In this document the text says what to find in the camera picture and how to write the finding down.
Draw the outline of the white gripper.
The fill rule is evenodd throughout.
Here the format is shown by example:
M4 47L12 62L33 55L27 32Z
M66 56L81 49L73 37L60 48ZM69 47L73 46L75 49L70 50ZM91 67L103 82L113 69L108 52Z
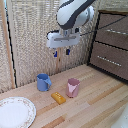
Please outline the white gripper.
M47 47L48 48L59 48L65 46L76 45L80 40L79 33L73 33L69 35L61 35L60 31L52 31L47 34ZM53 49L53 56L57 57L58 52ZM70 55L71 48L66 49L66 55Z

